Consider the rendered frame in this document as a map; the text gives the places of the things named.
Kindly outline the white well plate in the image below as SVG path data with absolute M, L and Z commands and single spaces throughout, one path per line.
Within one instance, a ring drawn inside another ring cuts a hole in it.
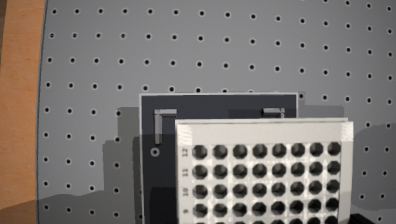
M 348 117 L 176 119 L 175 151 L 177 224 L 349 224 Z

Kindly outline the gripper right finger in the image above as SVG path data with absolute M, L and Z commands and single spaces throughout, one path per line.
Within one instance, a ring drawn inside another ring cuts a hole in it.
M 375 224 L 359 213 L 350 214 L 349 224 Z

